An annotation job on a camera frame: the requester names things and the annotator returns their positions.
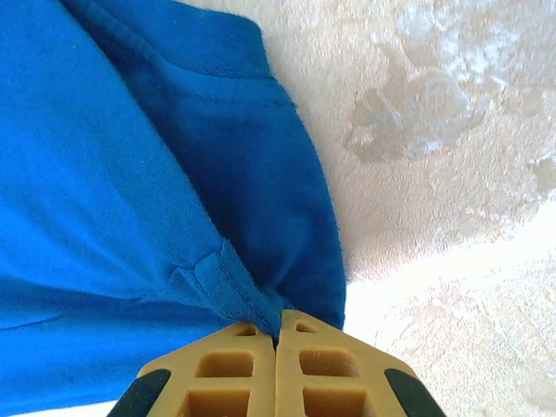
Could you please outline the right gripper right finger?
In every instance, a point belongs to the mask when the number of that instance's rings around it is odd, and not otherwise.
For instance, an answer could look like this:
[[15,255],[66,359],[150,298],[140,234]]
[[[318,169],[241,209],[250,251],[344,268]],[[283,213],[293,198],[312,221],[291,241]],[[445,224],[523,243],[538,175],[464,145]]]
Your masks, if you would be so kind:
[[444,415],[404,361],[301,311],[283,311],[276,347],[283,417]]

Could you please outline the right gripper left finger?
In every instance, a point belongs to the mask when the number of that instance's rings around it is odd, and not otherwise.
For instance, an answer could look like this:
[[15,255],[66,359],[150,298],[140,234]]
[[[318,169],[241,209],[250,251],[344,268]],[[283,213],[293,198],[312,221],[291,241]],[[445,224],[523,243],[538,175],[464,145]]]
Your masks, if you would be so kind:
[[236,323],[146,364],[110,416],[273,416],[273,339]]

